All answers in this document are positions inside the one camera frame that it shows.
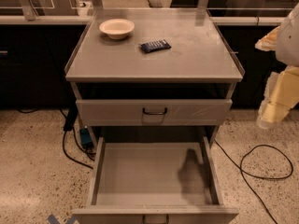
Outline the white padded gripper body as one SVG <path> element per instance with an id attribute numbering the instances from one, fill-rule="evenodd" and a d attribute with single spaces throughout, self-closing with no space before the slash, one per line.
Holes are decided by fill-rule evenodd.
<path id="1" fill-rule="evenodd" d="M 281 73 L 272 72 L 263 96 L 256 123 L 262 129 L 271 129 L 299 103 L 299 68 L 288 66 Z"/>

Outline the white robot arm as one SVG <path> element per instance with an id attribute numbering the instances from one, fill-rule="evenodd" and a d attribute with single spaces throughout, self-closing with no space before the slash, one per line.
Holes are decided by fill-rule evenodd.
<path id="1" fill-rule="evenodd" d="M 278 27 L 261 38 L 255 48 L 274 51 L 277 60 L 286 65 L 284 71 L 272 72 L 267 79 L 258 111 L 257 125 L 270 129 L 299 103 L 299 4 Z"/>

